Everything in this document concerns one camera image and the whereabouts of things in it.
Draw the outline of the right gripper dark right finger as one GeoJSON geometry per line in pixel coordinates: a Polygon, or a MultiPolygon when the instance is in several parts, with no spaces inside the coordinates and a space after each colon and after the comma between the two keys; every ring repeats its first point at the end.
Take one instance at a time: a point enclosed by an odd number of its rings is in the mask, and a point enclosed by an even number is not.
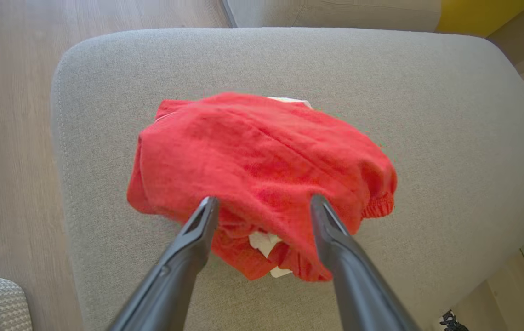
{"type": "Polygon", "coordinates": [[[319,260],[333,277],[342,328],[418,331],[418,324],[324,196],[312,196],[310,214],[319,260]]]}

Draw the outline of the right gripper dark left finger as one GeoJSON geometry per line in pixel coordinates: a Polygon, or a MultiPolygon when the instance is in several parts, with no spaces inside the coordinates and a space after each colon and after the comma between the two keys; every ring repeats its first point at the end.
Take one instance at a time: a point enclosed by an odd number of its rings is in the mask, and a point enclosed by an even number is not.
{"type": "Polygon", "coordinates": [[[182,331],[198,274],[211,251],[219,202],[205,197],[124,304],[109,331],[182,331]]]}

